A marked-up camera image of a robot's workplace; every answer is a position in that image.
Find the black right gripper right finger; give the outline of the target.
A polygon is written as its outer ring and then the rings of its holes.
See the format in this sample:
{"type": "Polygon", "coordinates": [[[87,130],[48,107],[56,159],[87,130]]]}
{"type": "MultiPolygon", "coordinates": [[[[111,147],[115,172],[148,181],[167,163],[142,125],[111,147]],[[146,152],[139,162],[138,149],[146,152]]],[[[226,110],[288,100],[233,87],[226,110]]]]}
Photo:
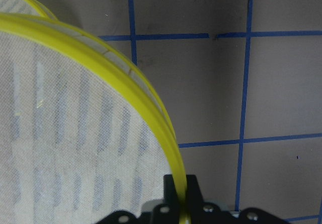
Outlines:
{"type": "Polygon", "coordinates": [[[201,206],[204,202],[196,175],[187,175],[187,206],[201,206]]]}

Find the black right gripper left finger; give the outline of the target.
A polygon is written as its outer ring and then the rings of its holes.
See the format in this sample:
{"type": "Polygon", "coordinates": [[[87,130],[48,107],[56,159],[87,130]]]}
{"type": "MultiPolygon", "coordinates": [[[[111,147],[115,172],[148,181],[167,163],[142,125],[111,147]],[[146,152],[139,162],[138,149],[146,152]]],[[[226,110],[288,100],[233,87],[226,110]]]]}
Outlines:
{"type": "Polygon", "coordinates": [[[180,202],[172,175],[164,175],[164,204],[170,209],[179,209],[180,202]]]}

